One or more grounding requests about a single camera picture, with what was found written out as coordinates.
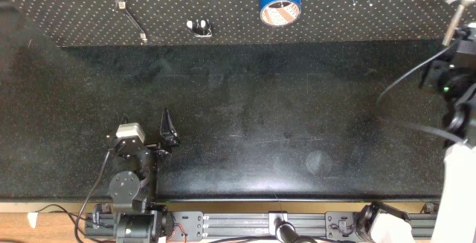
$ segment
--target black tabletop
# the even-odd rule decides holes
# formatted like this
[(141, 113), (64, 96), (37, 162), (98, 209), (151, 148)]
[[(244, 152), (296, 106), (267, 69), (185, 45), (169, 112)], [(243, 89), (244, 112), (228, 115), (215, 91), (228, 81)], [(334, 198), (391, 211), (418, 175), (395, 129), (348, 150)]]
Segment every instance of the black tabletop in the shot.
[[(439, 126), (442, 98), (415, 74), (375, 106), (437, 41), (57, 48), (28, 32), (1, 41), (3, 201), (81, 200), (122, 115), (153, 141), (163, 107), (182, 145), (161, 158), (161, 201), (442, 192), (443, 140), (381, 117)], [(110, 160), (94, 199), (125, 168)]]

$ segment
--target hammer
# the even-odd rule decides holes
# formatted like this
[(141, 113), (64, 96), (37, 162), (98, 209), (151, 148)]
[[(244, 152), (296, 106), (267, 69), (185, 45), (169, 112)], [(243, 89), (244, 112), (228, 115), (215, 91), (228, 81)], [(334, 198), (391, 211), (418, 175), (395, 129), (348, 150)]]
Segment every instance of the hammer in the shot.
[(458, 26), (458, 23), (460, 22), (461, 16), (463, 15), (463, 11), (466, 7), (468, 7), (470, 4), (475, 2), (476, 0), (445, 0), (447, 4), (451, 4), (453, 1), (461, 1), (460, 5), (458, 5), (458, 8), (456, 9), (456, 13), (453, 16), (453, 19), (449, 23), (448, 30), (446, 31), (445, 38), (443, 39), (443, 45), (448, 46), (449, 43), (451, 42), (451, 39), (453, 39), (454, 35), (454, 30)]

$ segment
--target roll of tape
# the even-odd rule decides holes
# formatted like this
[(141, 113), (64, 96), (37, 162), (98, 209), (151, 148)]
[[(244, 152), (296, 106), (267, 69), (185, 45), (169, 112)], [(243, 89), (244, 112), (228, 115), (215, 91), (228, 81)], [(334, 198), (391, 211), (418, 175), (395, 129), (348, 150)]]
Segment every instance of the roll of tape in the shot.
[(260, 18), (273, 27), (296, 21), (301, 12), (300, 0), (260, 0)]

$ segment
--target perforated board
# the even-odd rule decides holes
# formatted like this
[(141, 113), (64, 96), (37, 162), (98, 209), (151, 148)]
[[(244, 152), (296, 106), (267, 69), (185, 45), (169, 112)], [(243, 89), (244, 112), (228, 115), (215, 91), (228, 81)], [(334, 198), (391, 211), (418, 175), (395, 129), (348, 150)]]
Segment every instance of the perforated board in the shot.
[[(139, 32), (114, 0), (11, 0), (59, 46), (139, 45)], [(456, 5), (443, 0), (302, 0), (292, 25), (269, 27), (259, 0), (128, 0), (150, 45), (249, 44), (443, 36)], [(209, 19), (211, 39), (188, 33), (187, 20)], [(476, 19), (476, 6), (463, 21)]]

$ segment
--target round stain on table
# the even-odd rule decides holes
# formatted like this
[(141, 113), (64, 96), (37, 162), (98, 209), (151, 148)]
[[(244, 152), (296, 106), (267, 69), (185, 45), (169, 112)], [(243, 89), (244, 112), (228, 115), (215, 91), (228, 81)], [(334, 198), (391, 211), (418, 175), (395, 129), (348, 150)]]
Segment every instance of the round stain on table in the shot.
[(306, 157), (306, 169), (313, 175), (329, 173), (332, 168), (332, 158), (321, 150), (310, 152)]

